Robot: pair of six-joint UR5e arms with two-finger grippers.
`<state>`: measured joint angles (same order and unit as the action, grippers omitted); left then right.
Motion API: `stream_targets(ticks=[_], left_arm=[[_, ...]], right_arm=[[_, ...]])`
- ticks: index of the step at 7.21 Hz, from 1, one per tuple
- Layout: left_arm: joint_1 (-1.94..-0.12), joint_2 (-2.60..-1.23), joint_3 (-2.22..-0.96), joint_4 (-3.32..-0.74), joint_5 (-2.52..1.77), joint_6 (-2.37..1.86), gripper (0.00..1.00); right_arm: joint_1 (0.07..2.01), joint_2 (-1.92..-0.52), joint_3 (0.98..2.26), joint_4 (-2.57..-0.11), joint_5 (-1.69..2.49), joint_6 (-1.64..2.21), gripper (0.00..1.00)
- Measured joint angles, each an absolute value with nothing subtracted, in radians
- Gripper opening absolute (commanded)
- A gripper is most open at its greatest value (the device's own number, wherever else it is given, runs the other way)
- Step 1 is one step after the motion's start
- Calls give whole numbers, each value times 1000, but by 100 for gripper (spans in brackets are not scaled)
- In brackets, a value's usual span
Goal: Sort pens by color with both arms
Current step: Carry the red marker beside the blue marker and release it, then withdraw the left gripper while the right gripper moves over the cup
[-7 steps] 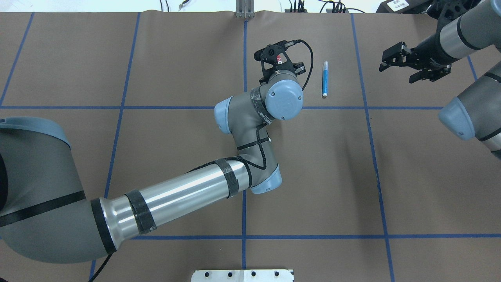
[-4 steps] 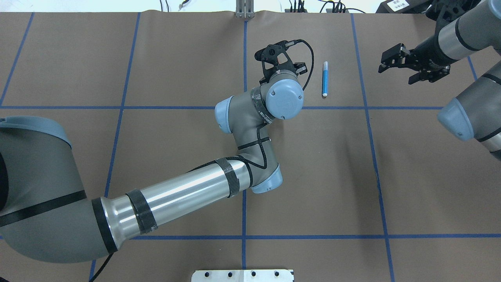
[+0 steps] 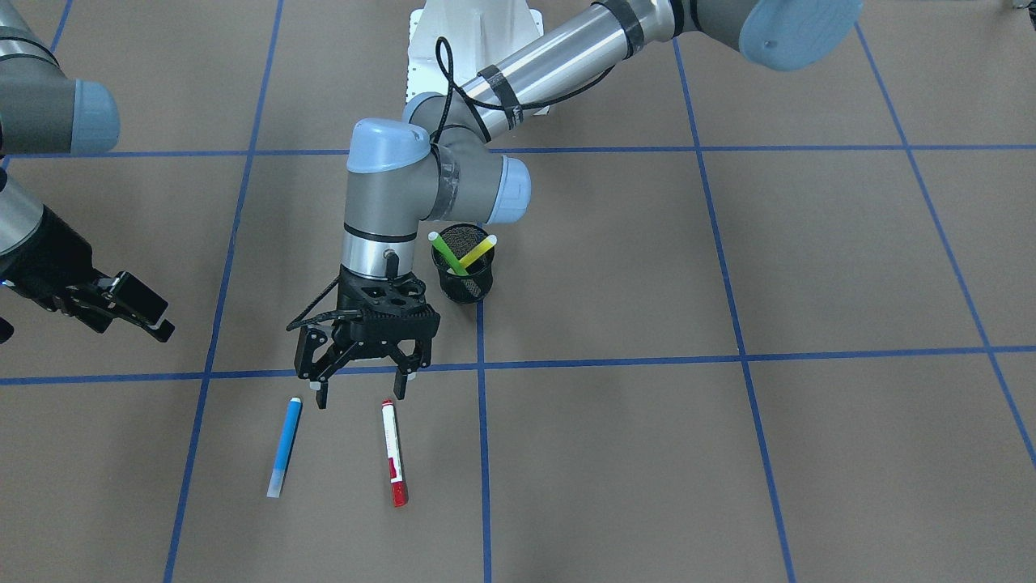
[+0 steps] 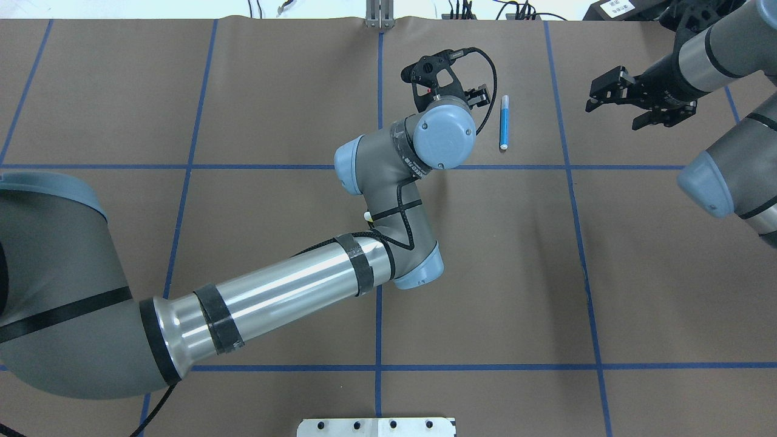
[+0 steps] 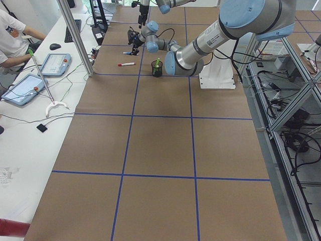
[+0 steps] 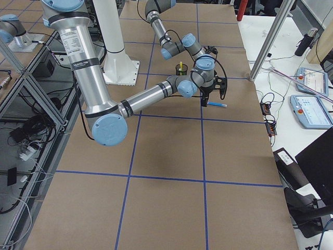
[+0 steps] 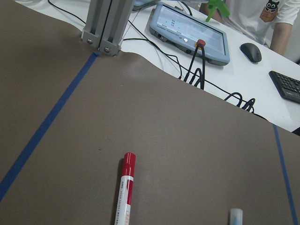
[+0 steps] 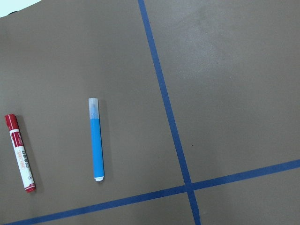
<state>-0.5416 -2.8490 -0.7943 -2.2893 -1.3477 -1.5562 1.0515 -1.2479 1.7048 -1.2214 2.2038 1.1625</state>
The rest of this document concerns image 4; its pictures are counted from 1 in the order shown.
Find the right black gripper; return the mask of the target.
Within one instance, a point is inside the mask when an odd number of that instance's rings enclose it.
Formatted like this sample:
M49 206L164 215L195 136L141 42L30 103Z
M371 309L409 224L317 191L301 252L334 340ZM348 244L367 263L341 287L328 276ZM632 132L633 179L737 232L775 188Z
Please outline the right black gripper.
M470 110L491 105L487 85L464 91L464 97ZM631 77L625 66L617 66L592 80L585 111L591 113L605 103L644 109L645 113L633 119L632 130L659 124L674 127L696 114L697 92L668 78L646 73Z

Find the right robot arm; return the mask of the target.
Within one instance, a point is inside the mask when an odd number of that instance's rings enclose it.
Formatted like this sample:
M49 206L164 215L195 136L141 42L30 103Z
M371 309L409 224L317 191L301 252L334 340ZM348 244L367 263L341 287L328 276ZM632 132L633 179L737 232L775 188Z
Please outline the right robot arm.
M696 114L702 97L762 73L775 83L774 1L671 1L659 22L674 32L668 55L638 75L617 66L591 82L585 110L605 104L641 108L632 129L674 127ZM749 113L677 175L682 191L713 217L735 215L775 247L776 96Z

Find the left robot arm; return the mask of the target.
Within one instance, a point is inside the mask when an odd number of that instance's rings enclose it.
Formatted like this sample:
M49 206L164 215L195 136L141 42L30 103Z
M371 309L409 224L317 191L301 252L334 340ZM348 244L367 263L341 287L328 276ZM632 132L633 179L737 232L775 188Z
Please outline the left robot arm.
M444 264L416 183L472 152L486 86L426 85L417 114L336 150L336 176L371 227L260 266L242 261L180 297L136 300L94 190L60 172L2 175L2 364L51 395L106 400L174 387L198 362Z

